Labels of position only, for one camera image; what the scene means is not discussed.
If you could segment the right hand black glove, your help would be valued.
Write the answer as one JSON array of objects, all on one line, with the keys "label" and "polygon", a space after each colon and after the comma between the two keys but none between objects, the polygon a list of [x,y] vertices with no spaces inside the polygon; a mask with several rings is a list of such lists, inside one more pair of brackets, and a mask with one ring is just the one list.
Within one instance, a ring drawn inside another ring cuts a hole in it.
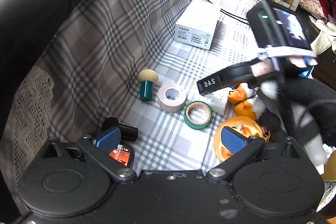
[{"label": "right hand black glove", "polygon": [[323,143],[335,146],[335,90],[298,76],[287,78],[282,84],[264,81],[257,94],[267,105],[271,100],[275,102],[286,132],[300,145],[321,136]]}]

